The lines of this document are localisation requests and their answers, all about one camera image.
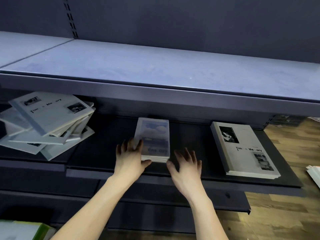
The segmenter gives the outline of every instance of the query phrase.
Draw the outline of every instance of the right hand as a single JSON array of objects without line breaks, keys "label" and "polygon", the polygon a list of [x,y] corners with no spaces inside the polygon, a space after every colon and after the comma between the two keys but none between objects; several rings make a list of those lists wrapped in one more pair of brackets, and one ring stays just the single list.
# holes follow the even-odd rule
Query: right hand
[{"label": "right hand", "polygon": [[194,201],[195,198],[205,193],[200,179],[202,161],[197,161],[195,152],[192,151],[190,154],[187,148],[185,148],[186,157],[183,157],[178,150],[174,150],[174,154],[179,162],[179,172],[171,161],[167,161],[174,185],[189,202]]}]

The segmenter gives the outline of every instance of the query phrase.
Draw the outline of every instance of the hand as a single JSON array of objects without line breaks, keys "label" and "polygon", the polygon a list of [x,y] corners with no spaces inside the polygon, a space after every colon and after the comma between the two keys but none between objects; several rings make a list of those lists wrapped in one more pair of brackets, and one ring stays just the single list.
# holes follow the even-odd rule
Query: hand
[{"label": "hand", "polygon": [[183,157],[177,150],[174,150],[174,154],[179,162],[179,172],[171,161],[167,161],[167,167],[174,185],[190,203],[190,201],[196,200],[196,197],[205,193],[200,179],[202,161],[197,161],[194,151],[190,155],[187,148],[185,148],[186,157]]},{"label": "hand", "polygon": [[128,144],[124,141],[122,145],[117,145],[115,154],[114,176],[128,184],[132,185],[143,173],[144,169],[151,164],[151,160],[141,161],[141,151],[143,141],[140,140],[134,150],[134,139],[131,138]]}]

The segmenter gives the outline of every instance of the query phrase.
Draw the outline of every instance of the fingers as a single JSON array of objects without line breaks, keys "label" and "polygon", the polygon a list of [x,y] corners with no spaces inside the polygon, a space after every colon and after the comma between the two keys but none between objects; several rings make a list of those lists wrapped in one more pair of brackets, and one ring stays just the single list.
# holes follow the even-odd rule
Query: fingers
[{"label": "fingers", "polygon": [[191,155],[186,147],[184,148],[184,153],[186,155],[186,161],[191,162],[192,158],[191,158]]},{"label": "fingers", "polygon": [[143,140],[139,140],[139,143],[136,147],[136,151],[142,152],[142,148],[143,148]]},{"label": "fingers", "polygon": [[121,145],[121,152],[126,152],[126,151],[127,151],[127,143],[126,143],[126,140],[124,140]]},{"label": "fingers", "polygon": [[115,148],[115,155],[120,156],[121,155],[121,146],[118,144]]},{"label": "fingers", "polygon": [[178,171],[176,170],[176,167],[174,166],[172,161],[167,161],[167,168],[168,168],[171,176],[173,176],[173,175],[178,173]]},{"label": "fingers", "polygon": [[201,160],[199,160],[197,162],[197,169],[198,169],[199,176],[201,176],[201,171],[202,171],[202,161]]},{"label": "fingers", "polygon": [[146,168],[147,166],[149,166],[151,163],[152,163],[151,160],[141,161],[141,165],[142,165],[144,168]]},{"label": "fingers", "polygon": [[184,161],[186,161],[178,150],[174,150],[174,154],[176,155],[179,163],[183,163]]},{"label": "fingers", "polygon": [[196,158],[195,151],[191,151],[191,158],[192,158],[193,163],[197,163],[197,158]]},{"label": "fingers", "polygon": [[131,137],[128,141],[128,146],[127,146],[128,151],[133,151],[134,150],[134,139]]}]

